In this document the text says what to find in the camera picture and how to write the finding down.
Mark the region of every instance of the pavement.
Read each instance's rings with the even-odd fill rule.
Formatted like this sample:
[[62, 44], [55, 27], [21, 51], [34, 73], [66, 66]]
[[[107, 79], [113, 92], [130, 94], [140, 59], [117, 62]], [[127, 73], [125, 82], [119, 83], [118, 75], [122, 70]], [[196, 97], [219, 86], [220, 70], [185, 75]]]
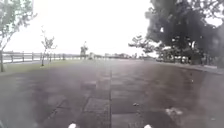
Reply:
[[[3, 128], [219, 128], [224, 121], [223, 75], [178, 66], [80, 60], [0, 81]], [[181, 114], [167, 112], [173, 108]]]

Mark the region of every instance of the leafy tree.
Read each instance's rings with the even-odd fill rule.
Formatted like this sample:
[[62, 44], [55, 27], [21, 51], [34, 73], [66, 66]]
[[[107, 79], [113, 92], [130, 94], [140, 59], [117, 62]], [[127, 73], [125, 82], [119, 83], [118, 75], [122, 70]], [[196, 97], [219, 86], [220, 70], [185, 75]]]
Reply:
[[46, 36], [46, 31], [43, 30], [43, 28], [42, 28], [42, 36], [43, 36], [43, 41], [41, 41], [41, 43], [44, 46], [44, 53], [42, 54], [42, 57], [41, 57], [42, 58], [41, 66], [44, 66], [44, 57], [45, 57], [46, 51], [48, 49], [55, 49], [57, 46], [54, 46], [54, 37], [48, 38]]
[[0, 60], [1, 72], [4, 71], [3, 51], [14, 33], [20, 26], [28, 26], [33, 14], [31, 0], [2, 0], [0, 1]]
[[217, 28], [205, 19], [222, 13], [217, 8], [223, 6], [223, 1], [151, 0], [151, 3], [153, 7], [146, 12], [150, 20], [147, 39], [175, 49], [171, 52], [174, 56], [192, 58], [199, 53], [216, 54], [212, 46], [213, 40], [219, 38]]

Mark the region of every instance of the sky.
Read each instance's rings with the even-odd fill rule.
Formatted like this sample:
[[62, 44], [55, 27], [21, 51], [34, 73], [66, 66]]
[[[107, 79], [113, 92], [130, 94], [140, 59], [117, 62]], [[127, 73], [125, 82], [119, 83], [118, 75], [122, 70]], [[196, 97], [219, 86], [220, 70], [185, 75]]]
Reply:
[[130, 48], [134, 36], [145, 36], [149, 0], [34, 0], [38, 16], [13, 35], [6, 51], [41, 52], [41, 26], [55, 37], [54, 52], [80, 53], [87, 42], [89, 52], [142, 53]]

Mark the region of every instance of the asphalt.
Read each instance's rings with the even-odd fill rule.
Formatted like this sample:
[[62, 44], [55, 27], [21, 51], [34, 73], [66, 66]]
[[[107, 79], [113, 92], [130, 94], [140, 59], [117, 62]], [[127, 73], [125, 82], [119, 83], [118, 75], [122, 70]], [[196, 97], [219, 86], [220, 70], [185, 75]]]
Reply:
[[5, 128], [218, 128], [223, 81], [149, 61], [76, 61], [0, 76], [0, 120]]

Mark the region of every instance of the railing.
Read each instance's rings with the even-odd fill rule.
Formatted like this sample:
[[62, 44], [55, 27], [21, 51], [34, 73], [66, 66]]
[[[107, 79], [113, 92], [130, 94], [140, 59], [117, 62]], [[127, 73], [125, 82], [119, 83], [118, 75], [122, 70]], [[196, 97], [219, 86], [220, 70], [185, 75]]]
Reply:
[[[24, 52], [3, 52], [4, 63], [18, 63], [18, 62], [29, 62], [29, 61], [40, 61], [42, 60], [43, 53], [24, 53]], [[58, 54], [58, 53], [46, 53], [44, 60], [63, 60], [63, 59], [81, 59], [84, 58], [78, 54]]]

